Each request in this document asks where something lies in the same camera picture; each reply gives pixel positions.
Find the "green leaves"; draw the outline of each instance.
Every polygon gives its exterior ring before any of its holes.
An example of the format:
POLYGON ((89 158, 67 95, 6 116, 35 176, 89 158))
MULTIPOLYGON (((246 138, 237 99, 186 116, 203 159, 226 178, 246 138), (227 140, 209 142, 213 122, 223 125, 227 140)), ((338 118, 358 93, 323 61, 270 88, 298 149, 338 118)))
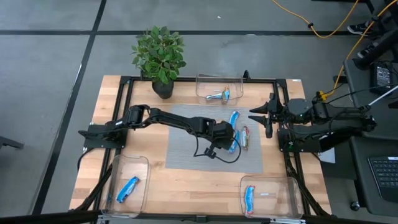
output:
POLYGON ((162 81, 162 83, 169 84, 169 79, 166 77, 166 72, 163 68, 160 69, 159 78, 162 81))
POLYGON ((185 67, 186 65, 187 65, 187 63, 185 63, 185 62, 179 62, 179 63, 177 63, 177 66, 178 66, 179 68, 185 67))
POLYGON ((166 56, 164 57, 164 60, 168 61, 168 60, 170 60, 171 57, 172 57, 172 55, 166 55, 166 56))
POLYGON ((162 28, 160 29, 160 35, 165 35, 167 32, 169 32, 169 30, 167 29, 167 27, 162 27, 162 28))
POLYGON ((171 71, 171 72, 170 72, 170 78, 171 78, 172 80, 175 80, 175 79, 177 78, 177 74, 175 73, 175 71, 171 71))
POLYGON ((157 28, 156 26, 154 26, 154 27, 152 28, 151 34, 154 34, 155 36, 158 36, 158 35, 159 35, 159 28, 157 28))
POLYGON ((157 58, 157 52, 155 49, 148 49, 148 51, 153 57, 157 58))
POLYGON ((133 65, 136 65, 136 64, 138 63, 138 61, 139 61, 139 57, 137 56, 137 57, 135 57, 134 60, 132 61, 132 64, 133 64, 133 65))
POLYGON ((168 84, 180 74, 179 68, 186 66, 183 61, 183 37, 178 32, 170 35, 167 27, 154 26, 151 31, 137 36, 138 45, 131 46, 132 63, 144 71, 154 82, 168 84))

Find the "keyboard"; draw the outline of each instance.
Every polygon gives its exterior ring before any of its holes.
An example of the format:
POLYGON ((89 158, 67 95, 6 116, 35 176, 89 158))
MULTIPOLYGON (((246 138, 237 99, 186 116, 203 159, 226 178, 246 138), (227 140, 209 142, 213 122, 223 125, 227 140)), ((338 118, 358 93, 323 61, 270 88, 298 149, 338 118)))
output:
POLYGON ((380 196, 398 203, 398 156, 372 157, 369 163, 380 196))

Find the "potted plant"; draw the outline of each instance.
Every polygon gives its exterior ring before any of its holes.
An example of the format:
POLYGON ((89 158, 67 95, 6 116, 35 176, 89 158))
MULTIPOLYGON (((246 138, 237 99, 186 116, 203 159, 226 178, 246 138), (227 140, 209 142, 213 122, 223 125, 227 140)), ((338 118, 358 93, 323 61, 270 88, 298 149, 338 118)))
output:
POLYGON ((159 30, 154 26, 137 39, 138 46, 131 46, 133 54, 137 54, 132 64, 152 79, 152 88, 162 99, 170 98, 174 80, 180 74, 178 69, 186 66, 181 54, 185 46, 182 37, 178 32, 170 34, 167 27, 159 30))

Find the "white cable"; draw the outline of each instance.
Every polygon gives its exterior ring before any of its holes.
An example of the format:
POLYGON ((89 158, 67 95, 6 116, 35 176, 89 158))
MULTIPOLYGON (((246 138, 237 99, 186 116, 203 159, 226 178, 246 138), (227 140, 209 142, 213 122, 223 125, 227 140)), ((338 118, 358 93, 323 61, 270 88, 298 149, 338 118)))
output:
POLYGON ((373 104, 375 104, 377 101, 379 101, 381 98, 387 96, 388 94, 390 94, 391 92, 393 92, 394 90, 398 89, 398 85, 395 86, 393 89, 391 89, 390 91, 388 91, 387 93, 381 95, 379 98, 373 100, 370 104, 368 104, 368 106, 372 106, 373 104))

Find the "black pot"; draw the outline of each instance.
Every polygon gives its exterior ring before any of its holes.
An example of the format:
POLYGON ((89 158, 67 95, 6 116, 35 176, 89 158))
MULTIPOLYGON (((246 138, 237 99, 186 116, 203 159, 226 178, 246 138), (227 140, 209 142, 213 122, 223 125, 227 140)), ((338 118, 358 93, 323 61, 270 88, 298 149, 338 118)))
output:
POLYGON ((152 88, 162 99, 169 99, 173 95, 174 81, 169 80, 168 84, 152 82, 152 88))

